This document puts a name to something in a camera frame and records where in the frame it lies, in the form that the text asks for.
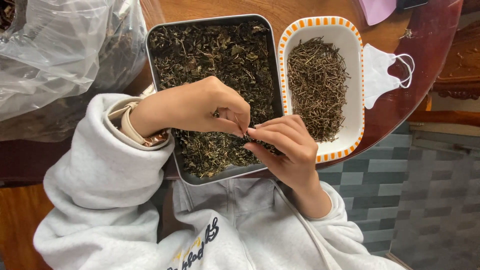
rectangular tin tray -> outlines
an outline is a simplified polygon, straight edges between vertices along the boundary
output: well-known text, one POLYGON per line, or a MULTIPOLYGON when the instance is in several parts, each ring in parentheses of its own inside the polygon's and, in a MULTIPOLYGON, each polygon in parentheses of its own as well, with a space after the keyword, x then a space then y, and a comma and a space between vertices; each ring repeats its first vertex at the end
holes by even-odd
MULTIPOLYGON (((267 51, 268 51, 268 62, 270 65, 270 74, 272 76, 272 84, 273 84, 273 102, 272 108, 274 110, 274 114, 276 117, 281 117, 284 115, 283 110, 283 103, 282 103, 282 93, 280 88, 280 79, 279 79, 279 72, 276 60, 276 52, 275 52, 275 40, 273 37, 273 29, 270 23, 264 17, 257 15, 257 14, 247 14, 247 15, 236 15, 236 16, 226 16, 226 17, 216 17, 216 18, 208 18, 208 19, 199 19, 199 20, 190 20, 190 21, 182 21, 182 22, 173 22, 167 24, 160 24, 154 26, 150 31, 148 31, 145 45, 147 49, 148 61, 150 63, 150 70, 152 71, 153 82, 155 86, 155 90, 158 91, 157 85, 160 81, 158 76, 158 72, 156 68, 152 65, 154 62, 153 56, 150 53, 150 42, 148 39, 150 37, 150 33, 155 30, 157 27, 163 27, 167 25, 180 25, 180 26, 191 26, 191 25, 202 25, 202 26, 211 26, 211 25, 239 25, 245 22, 251 21, 258 21, 265 25, 270 31, 270 34, 266 36, 267 38, 267 51)), ((239 167, 230 165, 221 173, 214 175, 212 177, 202 177, 199 178, 195 175, 191 175, 184 170, 185 164, 183 162, 183 155, 181 153, 182 147, 179 145, 178 139, 175 136, 175 130, 172 130, 173 137, 175 140, 175 149, 173 150, 173 157, 175 158, 175 164, 177 165, 177 170, 179 171, 180 178, 189 185, 204 185, 213 182, 222 181, 229 178, 240 177, 252 172, 258 172, 265 170, 266 167, 263 164, 253 164, 246 167, 239 167)))

pink paper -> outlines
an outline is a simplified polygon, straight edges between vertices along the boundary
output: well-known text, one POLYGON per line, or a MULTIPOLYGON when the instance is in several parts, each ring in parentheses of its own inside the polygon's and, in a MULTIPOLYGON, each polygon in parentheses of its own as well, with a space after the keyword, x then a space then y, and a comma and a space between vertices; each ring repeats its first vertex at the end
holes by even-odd
POLYGON ((377 23, 388 18, 396 8, 396 0, 359 0, 363 13, 367 18, 368 25, 377 23))

wristwatch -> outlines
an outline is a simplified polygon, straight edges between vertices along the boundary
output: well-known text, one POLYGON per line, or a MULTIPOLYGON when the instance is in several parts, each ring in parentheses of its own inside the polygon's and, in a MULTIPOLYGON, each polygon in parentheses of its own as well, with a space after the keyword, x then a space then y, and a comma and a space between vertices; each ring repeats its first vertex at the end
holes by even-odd
POLYGON ((168 139, 168 129, 164 128, 153 134, 148 138, 143 138, 138 132, 133 128, 130 123, 130 113, 137 107, 138 101, 130 102, 125 107, 120 110, 116 110, 108 115, 110 120, 116 119, 121 116, 121 128, 123 133, 132 139, 146 147, 153 147, 159 144, 164 143, 168 139))

hand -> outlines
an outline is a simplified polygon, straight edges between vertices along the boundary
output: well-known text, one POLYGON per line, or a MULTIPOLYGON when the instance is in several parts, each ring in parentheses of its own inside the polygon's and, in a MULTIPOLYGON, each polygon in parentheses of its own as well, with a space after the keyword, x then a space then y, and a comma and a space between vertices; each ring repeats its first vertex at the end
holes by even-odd
POLYGON ((143 137, 168 127, 243 137, 250 124, 250 105, 235 90, 211 76, 145 98, 130 114, 130 122, 143 137), (213 116, 217 109, 220 118, 213 116))
POLYGON ((274 156, 257 143, 247 143, 245 148, 283 183, 294 190, 309 189, 318 184, 315 160, 318 146, 310 136, 298 115, 288 115, 249 128, 248 134, 283 152, 285 156, 274 156))
POLYGON ((332 209, 330 197, 320 186, 315 160, 318 146, 298 115, 289 115, 249 128, 248 134, 282 151, 274 156, 257 143, 245 148, 284 184, 292 188, 292 200, 299 212, 311 218, 322 218, 332 209))

dried herb debris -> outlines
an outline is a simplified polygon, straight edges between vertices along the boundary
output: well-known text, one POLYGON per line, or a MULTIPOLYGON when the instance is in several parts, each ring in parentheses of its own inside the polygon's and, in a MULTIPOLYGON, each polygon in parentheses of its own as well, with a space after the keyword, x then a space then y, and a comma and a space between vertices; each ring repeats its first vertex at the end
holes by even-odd
POLYGON ((293 113, 302 117, 317 142, 336 140, 345 119, 342 106, 347 103, 344 83, 348 73, 338 50, 317 37, 305 43, 300 41, 288 55, 293 113))
MULTIPOLYGON (((149 38, 159 89, 216 76, 250 104, 250 125, 275 118, 266 35, 259 22, 233 26, 164 26, 149 38)), ((230 164, 247 166, 259 160, 243 145, 250 138, 176 130, 188 173, 213 176, 230 164)), ((267 149, 273 146, 263 143, 267 149)))
POLYGON ((6 31, 13 22, 15 15, 14 0, 0 0, 0 33, 6 31))

